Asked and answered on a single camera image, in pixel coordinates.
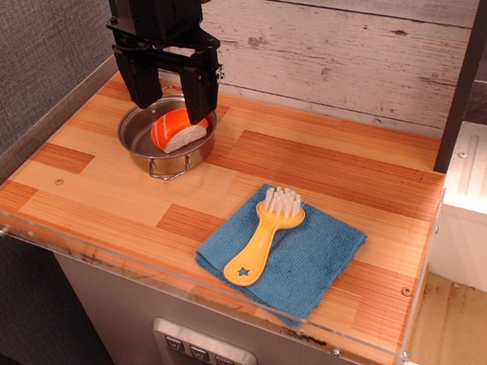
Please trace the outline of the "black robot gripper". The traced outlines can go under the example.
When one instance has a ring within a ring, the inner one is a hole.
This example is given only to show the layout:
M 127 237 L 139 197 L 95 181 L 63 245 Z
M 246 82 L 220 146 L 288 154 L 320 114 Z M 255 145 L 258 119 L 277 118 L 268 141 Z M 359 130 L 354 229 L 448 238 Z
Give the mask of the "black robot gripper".
M 217 108 L 220 41 L 201 28 L 213 0 L 108 0 L 114 57 L 132 101 L 147 108 L 162 97 L 158 70 L 179 73 L 191 124 Z

